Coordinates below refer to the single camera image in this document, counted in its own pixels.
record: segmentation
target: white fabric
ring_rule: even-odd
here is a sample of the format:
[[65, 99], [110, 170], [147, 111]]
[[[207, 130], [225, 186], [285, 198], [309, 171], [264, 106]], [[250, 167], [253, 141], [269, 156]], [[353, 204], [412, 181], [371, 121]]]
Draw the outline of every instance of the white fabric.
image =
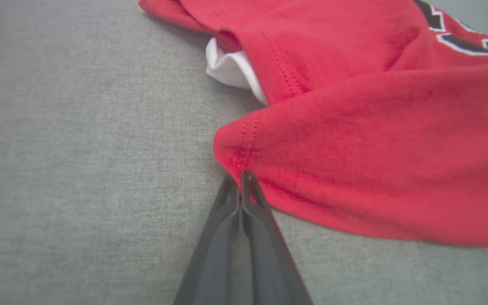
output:
[[269, 106], [263, 88], [253, 71], [250, 60], [244, 50], [227, 53], [217, 46], [215, 38], [207, 45], [207, 75], [225, 85], [250, 89], [255, 97]]

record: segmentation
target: red fabric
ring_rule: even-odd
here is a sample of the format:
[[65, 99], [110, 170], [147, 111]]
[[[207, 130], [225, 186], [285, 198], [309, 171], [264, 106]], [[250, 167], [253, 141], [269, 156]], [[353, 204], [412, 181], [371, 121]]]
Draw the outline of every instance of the red fabric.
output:
[[269, 108], [219, 129], [217, 160], [275, 208], [350, 233], [488, 246], [488, 36], [413, 0], [141, 0], [246, 50]]

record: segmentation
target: gray fabric surface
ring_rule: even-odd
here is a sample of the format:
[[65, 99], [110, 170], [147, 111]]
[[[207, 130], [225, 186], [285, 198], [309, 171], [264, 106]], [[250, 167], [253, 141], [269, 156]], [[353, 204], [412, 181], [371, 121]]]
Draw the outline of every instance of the gray fabric surface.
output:
[[[0, 305], [171, 303], [223, 177], [214, 133], [259, 107], [205, 75], [208, 38], [135, 0], [0, 0]], [[275, 216], [316, 305], [488, 305], [488, 249]]]

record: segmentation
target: gray tablecloth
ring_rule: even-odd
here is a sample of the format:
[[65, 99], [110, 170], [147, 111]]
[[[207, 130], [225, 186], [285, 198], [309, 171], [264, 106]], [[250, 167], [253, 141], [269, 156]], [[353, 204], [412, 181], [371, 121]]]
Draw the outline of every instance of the gray tablecloth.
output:
[[[488, 2], [434, 2], [488, 31]], [[260, 107], [205, 75], [208, 39], [136, 0], [0, 0], [0, 305], [171, 303], [222, 180], [214, 133]], [[488, 305], [488, 249], [275, 216], [316, 305]]]

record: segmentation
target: red t-shirt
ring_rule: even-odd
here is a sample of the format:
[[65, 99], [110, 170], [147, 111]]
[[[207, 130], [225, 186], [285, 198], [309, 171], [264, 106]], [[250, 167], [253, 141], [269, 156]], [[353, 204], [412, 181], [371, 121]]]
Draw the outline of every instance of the red t-shirt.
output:
[[488, 36], [420, 0], [141, 0], [246, 50], [269, 107], [217, 160], [272, 206], [372, 237], [488, 246]]

